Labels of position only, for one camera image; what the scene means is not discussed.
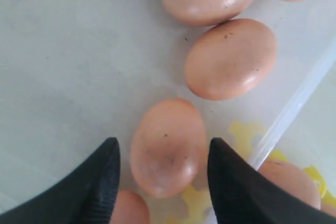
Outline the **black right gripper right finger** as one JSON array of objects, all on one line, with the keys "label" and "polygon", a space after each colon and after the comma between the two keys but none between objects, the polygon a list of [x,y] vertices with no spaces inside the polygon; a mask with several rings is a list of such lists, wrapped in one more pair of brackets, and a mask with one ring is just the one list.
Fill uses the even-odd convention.
[{"label": "black right gripper right finger", "polygon": [[209,145],[207,180],[218,223],[335,224],[246,163],[222,138]]}]

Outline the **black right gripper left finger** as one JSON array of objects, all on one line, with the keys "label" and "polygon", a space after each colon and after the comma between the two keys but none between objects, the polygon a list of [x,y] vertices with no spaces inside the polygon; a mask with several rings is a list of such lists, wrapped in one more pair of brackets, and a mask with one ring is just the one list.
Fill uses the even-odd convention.
[{"label": "black right gripper left finger", "polygon": [[109,223],[120,169],[119,142],[110,137],[58,183],[1,214],[1,223]]}]

